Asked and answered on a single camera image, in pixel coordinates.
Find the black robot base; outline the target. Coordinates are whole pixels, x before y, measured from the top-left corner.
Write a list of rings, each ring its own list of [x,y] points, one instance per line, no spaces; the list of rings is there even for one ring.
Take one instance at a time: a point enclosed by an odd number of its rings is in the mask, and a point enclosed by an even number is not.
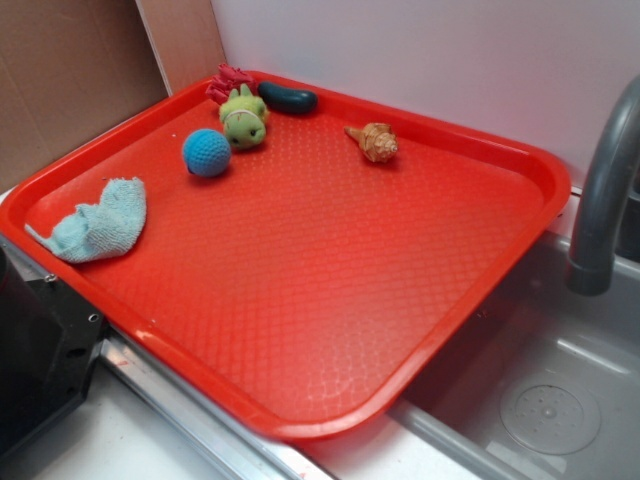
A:
[[[24,279],[1,253],[1,457],[86,399],[107,324],[61,279]]]

